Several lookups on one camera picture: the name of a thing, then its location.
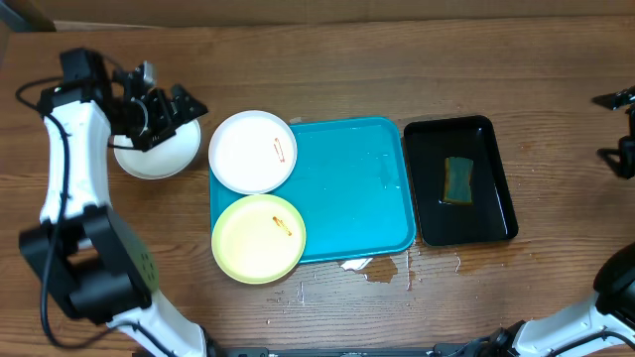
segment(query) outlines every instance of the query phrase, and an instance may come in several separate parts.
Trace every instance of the sponge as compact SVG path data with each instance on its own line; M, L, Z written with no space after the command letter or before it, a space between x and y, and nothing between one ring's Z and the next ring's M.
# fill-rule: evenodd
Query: sponge
M445 185L443 202L450 204L472 204L472 166L466 158L445 158Z

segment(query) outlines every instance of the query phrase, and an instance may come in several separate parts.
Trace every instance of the wooden table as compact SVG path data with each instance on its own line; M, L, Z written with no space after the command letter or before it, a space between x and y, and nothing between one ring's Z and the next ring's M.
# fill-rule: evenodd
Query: wooden table
M634 31L632 17L597 17L13 35L0 72L0 351L64 354L42 334L40 283L18 252L18 232L38 223L44 202L48 136L13 97L20 84L61 73L59 52L91 47L127 68L150 60L161 86L180 82L210 109L201 154L184 173L143 181L111 154L108 162L115 209L154 253L163 292L187 318L225 346L408 347L552 314L589 295L604 261L633 241L635 182L595 155L616 147L627 118L590 98L635 84ZM238 284L210 253L206 143L223 119L253 108L303 121L383 115L402 130L422 118L486 115L520 233L510 244L444 249L418 238L369 268L371 280L390 283L333 262L263 287ZM98 329L56 306L51 321L67 341ZM135 347L113 334L89 352Z

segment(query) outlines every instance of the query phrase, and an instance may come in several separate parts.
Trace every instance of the black tray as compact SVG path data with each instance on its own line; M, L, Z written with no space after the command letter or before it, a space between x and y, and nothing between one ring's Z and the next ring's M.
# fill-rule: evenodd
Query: black tray
M498 153L484 116L411 123L404 130L415 205L424 242L446 246L514 238L518 222ZM443 203L445 158L473 161L471 205Z

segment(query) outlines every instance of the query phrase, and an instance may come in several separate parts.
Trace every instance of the teal rectangular tray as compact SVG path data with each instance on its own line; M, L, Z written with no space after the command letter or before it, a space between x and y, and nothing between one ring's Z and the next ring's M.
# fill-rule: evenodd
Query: teal rectangular tray
M382 117L296 124L298 160L271 194L288 200L307 226L300 263L398 253L417 236L399 130ZM209 171L211 227L243 197Z

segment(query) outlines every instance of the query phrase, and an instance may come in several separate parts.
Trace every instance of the robotic arm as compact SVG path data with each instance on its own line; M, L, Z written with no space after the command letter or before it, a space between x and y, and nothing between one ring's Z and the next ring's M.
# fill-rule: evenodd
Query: robotic arm
M131 72L118 67L110 79L103 60L85 49L61 54L63 81L43 90L37 106L51 142L49 190L41 224L20 234L20 251L66 316L117 328L156 356L551 357L585 355L623 342L635 348L633 244L606 263L589 299L467 344L407 350L220 349L159 290L152 255L112 210L106 170L111 135L130 138L133 147L126 149L151 150L207 108L179 85L169 99L154 87L154 68L147 62ZM113 96L111 82L123 86L122 97ZM68 258L91 248L97 255L90 259L74 263Z

